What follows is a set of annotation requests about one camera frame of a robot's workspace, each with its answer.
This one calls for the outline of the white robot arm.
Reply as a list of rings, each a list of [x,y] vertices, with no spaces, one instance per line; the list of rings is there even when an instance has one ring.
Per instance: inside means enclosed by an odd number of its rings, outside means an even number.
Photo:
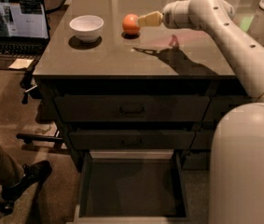
[[[217,124],[210,158],[209,224],[264,224],[264,47],[233,22],[225,0],[184,0],[138,18],[141,27],[208,34],[250,97]]]

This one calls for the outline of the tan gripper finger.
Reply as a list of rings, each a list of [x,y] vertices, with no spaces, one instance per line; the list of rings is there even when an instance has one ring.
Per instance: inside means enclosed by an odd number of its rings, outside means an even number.
[[[139,27],[157,27],[162,24],[162,14],[158,11],[153,11],[137,19]]]

